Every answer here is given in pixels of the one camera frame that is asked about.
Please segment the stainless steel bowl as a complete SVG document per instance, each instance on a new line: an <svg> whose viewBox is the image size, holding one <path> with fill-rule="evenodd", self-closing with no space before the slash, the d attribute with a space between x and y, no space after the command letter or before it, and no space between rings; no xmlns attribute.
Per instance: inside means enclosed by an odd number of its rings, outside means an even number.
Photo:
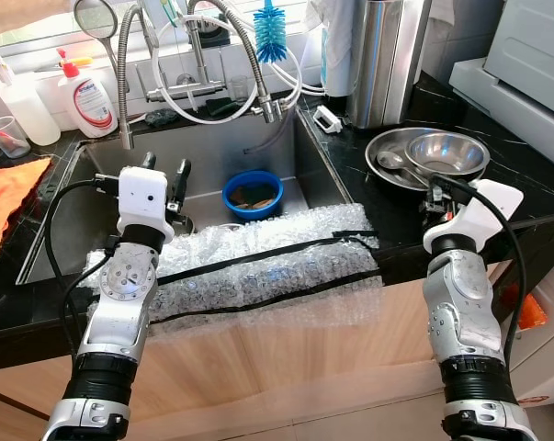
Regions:
<svg viewBox="0 0 554 441"><path fill-rule="evenodd" d="M405 154L415 171L427 179L435 174L478 174L491 162L485 144L454 131L431 131L420 135L407 143Z"/></svg>

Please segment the steel spoon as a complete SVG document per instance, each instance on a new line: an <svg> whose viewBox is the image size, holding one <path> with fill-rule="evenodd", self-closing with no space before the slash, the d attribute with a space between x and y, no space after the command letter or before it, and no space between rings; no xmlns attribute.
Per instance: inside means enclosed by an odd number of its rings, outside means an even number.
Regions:
<svg viewBox="0 0 554 441"><path fill-rule="evenodd" d="M408 180L413 185L416 184L424 190L429 188L429 181L426 177L418 172L415 165L403 159L398 153L391 151L378 152L376 159L387 171L397 172L402 179Z"/></svg>

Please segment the dark green sponge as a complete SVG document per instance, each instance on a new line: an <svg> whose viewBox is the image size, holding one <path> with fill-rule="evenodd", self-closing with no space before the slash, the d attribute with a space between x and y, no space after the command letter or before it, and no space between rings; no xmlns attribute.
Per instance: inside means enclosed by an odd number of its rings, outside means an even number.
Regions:
<svg viewBox="0 0 554 441"><path fill-rule="evenodd" d="M152 127L152 129L156 129L156 127L162 127L167 125L167 123L173 123L179 118L180 115L175 110L164 108L147 113L143 121L146 122L146 125Z"/></svg>

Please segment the white looped plastic tube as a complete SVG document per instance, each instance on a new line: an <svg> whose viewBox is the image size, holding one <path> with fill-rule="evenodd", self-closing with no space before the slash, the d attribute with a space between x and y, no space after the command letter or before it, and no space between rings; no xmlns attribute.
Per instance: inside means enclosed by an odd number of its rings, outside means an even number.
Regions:
<svg viewBox="0 0 554 441"><path fill-rule="evenodd" d="M186 21L189 18L197 18L197 14L188 14L188 16L180 17L180 21ZM251 25L244 25L243 32L235 32L238 35L242 35L243 43L252 43L250 38L248 38L248 33L251 32ZM193 117L192 114L187 113L183 107L178 106L171 97L164 97L163 101L166 102L171 109L174 109L181 118L189 120L193 123L202 123L202 125L218 125L218 123L227 123L234 121L236 118L242 117L244 113L259 114L264 115L267 122L279 122L282 119L282 113L285 110L290 110L292 107L297 104L302 93L309 93L310 96L326 96L324 93L323 87L317 87L317 85L305 85L303 83L303 76L301 75L301 63L293 53L289 54L297 67L297 74L295 74L295 84L287 84L290 87L292 94L290 96L284 97L284 99L272 99L271 96L260 96L259 91L261 85L264 85L263 75L260 73L253 73L253 80L258 80L258 85L252 85L250 95L247 97L247 100L243 102L242 108L236 110L235 113L231 114L228 118L222 120L201 120L200 118ZM156 83L160 80L159 70L162 70L162 63L160 62L158 55L151 55L150 64L153 70L154 80ZM277 64L269 64L271 70L276 73L277 79L284 80L285 72L282 71Z"/></svg>

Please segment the round stainless steel plate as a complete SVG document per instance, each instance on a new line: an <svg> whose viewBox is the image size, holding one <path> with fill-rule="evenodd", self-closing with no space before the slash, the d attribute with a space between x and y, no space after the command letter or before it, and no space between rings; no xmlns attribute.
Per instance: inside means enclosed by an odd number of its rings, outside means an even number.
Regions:
<svg viewBox="0 0 554 441"><path fill-rule="evenodd" d="M391 151L398 153L402 156L403 159L406 159L408 163L411 163L410 160L406 158L405 147L408 142L411 142L412 139L418 138L420 135L427 133L433 133L433 131L448 131L440 129L424 129L424 127L416 127L416 129L395 129L385 131L381 133L372 141L370 141L365 150L365 156L367 160L368 167L376 176L381 177L382 180L390 182L391 185L398 186L405 189L414 190L414 192L424 192L422 187L418 185L413 185L412 182L402 179L397 172L387 171L383 168L376 159L378 152L382 151ZM487 167L483 169L482 172L478 174L473 174L469 176L456 176L461 177L461 179L478 179L485 173Z"/></svg>

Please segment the clear bubble wrap sheet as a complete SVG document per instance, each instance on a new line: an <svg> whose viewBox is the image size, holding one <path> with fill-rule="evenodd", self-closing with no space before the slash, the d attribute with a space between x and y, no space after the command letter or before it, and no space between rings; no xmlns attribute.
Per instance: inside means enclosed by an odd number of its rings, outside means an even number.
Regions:
<svg viewBox="0 0 554 441"><path fill-rule="evenodd" d="M164 246L160 277L338 231L369 231L359 203L294 211L238 227L212 226ZM152 339L175 339L233 322L244 327L351 326L372 320L383 286L379 240L325 244L184 278L160 287L150 306Z"/></svg>

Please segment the translucent white squeeze bottle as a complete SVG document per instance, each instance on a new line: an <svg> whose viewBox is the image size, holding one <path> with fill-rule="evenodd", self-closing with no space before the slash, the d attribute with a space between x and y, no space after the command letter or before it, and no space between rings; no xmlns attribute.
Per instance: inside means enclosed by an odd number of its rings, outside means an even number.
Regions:
<svg viewBox="0 0 554 441"><path fill-rule="evenodd" d="M60 139L62 131L41 99L32 81L20 79L0 55L0 99L16 119L30 141L49 146Z"/></svg>

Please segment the tall stainless steel canister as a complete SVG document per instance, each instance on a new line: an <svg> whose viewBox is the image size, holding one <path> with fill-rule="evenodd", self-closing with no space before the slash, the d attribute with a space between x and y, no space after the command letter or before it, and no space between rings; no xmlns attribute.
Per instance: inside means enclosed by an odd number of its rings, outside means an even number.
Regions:
<svg viewBox="0 0 554 441"><path fill-rule="evenodd" d="M402 123L433 0L356 0L347 114L357 129Z"/></svg>

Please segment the small orange cloth piece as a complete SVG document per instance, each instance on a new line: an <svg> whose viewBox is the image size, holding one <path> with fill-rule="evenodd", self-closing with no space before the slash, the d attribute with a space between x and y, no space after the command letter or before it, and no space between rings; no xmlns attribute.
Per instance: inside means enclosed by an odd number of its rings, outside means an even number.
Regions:
<svg viewBox="0 0 554 441"><path fill-rule="evenodd" d="M527 295L525 301L521 303L521 312L519 320L517 320L517 328L520 331L525 329L534 329L541 326L546 326L548 321L548 315L544 308L537 301L533 295Z"/></svg>

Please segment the clear plastic cup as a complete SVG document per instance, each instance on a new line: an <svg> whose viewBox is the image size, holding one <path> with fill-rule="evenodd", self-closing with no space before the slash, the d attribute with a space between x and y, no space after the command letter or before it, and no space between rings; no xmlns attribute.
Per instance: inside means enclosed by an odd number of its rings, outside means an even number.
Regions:
<svg viewBox="0 0 554 441"><path fill-rule="evenodd" d="M30 152L28 139L12 115L0 117L0 151L7 158L24 158Z"/></svg>

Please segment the white water filter unit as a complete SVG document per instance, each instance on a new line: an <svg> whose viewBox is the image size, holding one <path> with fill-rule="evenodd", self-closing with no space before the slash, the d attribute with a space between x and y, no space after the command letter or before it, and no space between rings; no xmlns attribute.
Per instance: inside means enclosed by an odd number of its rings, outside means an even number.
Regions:
<svg viewBox="0 0 554 441"><path fill-rule="evenodd" d="M324 93L332 97L351 94L351 40L342 42L322 34L322 85Z"/></svg>

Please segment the white washing machine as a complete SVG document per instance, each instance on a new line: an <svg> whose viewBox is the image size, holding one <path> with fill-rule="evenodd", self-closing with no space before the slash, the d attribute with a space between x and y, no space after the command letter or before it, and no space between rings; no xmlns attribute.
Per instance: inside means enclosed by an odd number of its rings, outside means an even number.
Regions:
<svg viewBox="0 0 554 441"><path fill-rule="evenodd" d="M554 164L554 0L453 0L450 83ZM554 246L550 248L554 262ZM525 407L554 403L554 264L533 297L545 326L520 332L513 374Z"/></svg>

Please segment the blue bottle brush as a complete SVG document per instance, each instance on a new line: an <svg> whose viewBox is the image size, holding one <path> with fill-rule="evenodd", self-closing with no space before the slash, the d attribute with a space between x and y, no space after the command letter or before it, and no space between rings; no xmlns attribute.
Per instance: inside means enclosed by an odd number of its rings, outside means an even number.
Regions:
<svg viewBox="0 0 554 441"><path fill-rule="evenodd" d="M260 63L283 62L288 58L288 18L284 9L264 0L253 13L256 59Z"/></svg>

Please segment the wooden cabinet front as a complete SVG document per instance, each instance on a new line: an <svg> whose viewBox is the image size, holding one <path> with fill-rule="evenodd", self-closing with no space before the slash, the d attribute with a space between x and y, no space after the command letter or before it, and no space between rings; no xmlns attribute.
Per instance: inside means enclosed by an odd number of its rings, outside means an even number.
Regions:
<svg viewBox="0 0 554 441"><path fill-rule="evenodd" d="M421 282L378 298L376 315L354 326L230 324L151 342L126 441L242 435L435 393Z"/></svg>

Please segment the white cloth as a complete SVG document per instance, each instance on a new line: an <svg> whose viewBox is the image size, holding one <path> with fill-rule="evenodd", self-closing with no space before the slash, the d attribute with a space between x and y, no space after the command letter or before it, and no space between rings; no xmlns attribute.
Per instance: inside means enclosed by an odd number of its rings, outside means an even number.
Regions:
<svg viewBox="0 0 554 441"><path fill-rule="evenodd" d="M351 41L353 14L361 0L309 0L305 12L306 29L320 25L328 37L342 42Z"/></svg>

